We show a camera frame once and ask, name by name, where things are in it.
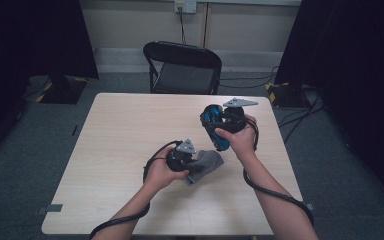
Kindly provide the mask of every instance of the chair backrest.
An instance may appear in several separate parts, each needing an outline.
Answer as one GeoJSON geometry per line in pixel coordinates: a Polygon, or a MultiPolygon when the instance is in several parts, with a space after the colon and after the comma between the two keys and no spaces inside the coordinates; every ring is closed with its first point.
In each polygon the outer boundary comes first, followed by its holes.
{"type": "Polygon", "coordinates": [[[153,66],[151,60],[154,60],[178,65],[218,69],[219,71],[221,71],[222,67],[222,62],[217,54],[209,49],[197,46],[155,41],[146,44],[143,53],[151,66],[153,66]]]}

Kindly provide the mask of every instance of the wooden table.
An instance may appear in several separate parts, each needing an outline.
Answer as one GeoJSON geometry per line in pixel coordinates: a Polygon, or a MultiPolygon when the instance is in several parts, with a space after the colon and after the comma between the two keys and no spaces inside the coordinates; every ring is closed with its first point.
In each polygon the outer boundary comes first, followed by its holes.
{"type": "MultiPolygon", "coordinates": [[[[190,138],[199,150],[214,150],[199,115],[209,104],[232,96],[101,93],[96,96],[52,204],[45,234],[89,234],[111,218],[142,185],[146,161],[164,144],[190,138]]],[[[257,156],[274,177],[302,200],[267,98],[245,107],[260,130],[257,156]]],[[[138,235],[269,235],[255,193],[242,178],[242,165],[229,148],[224,164],[196,184],[175,181],[151,201],[138,235]]]]}

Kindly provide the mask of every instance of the chair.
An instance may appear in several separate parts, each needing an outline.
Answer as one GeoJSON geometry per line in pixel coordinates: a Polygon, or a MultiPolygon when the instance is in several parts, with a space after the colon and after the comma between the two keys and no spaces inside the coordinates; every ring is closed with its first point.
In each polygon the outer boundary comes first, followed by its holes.
{"type": "Polygon", "coordinates": [[[217,94],[222,63],[214,52],[197,46],[155,41],[146,44],[143,53],[149,63],[151,93],[217,94]],[[154,62],[163,63],[160,72],[154,62]]]}

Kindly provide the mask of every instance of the person's left hand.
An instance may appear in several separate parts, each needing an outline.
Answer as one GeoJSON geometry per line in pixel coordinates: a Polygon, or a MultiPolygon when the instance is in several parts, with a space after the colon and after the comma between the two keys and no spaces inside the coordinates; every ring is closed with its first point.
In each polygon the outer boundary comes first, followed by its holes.
{"type": "Polygon", "coordinates": [[[145,179],[144,185],[149,185],[156,191],[159,191],[174,180],[184,179],[189,171],[182,172],[172,171],[166,164],[166,156],[173,148],[165,148],[157,156],[156,160],[149,167],[148,175],[145,179]]]}

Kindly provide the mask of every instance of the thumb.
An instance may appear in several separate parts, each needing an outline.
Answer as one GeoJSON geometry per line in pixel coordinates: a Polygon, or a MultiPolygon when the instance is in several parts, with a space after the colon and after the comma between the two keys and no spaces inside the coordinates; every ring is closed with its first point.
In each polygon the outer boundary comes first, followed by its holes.
{"type": "Polygon", "coordinates": [[[184,170],[181,172],[175,172],[176,179],[184,179],[189,174],[188,170],[184,170]]]}
{"type": "Polygon", "coordinates": [[[227,139],[228,141],[230,140],[230,136],[232,135],[230,132],[228,132],[224,129],[221,129],[221,128],[216,128],[214,131],[217,135],[219,135],[222,138],[227,139]]]}

